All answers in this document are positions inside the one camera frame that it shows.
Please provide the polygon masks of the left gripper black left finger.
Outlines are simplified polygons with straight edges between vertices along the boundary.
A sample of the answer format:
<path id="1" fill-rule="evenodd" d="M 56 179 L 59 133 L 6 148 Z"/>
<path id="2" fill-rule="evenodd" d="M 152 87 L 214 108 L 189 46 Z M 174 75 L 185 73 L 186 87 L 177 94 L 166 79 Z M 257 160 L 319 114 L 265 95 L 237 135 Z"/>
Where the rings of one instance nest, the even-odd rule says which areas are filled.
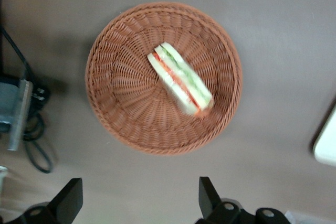
<path id="1" fill-rule="evenodd" d="M 73 223 L 82 205 L 82 178 L 73 178 L 50 202 L 33 205 L 8 223 Z"/>

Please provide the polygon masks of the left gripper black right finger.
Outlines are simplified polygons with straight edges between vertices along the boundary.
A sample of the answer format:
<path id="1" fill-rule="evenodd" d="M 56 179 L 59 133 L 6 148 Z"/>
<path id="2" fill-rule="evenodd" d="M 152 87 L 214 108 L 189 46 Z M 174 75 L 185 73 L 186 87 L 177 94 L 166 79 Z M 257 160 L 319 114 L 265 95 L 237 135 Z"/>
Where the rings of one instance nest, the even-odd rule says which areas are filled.
<path id="1" fill-rule="evenodd" d="M 198 203 L 202 218 L 197 223 L 287 223 L 286 216 L 277 209 L 259 208 L 255 214 L 248 213 L 233 200 L 222 200 L 209 177 L 200 177 Z"/>

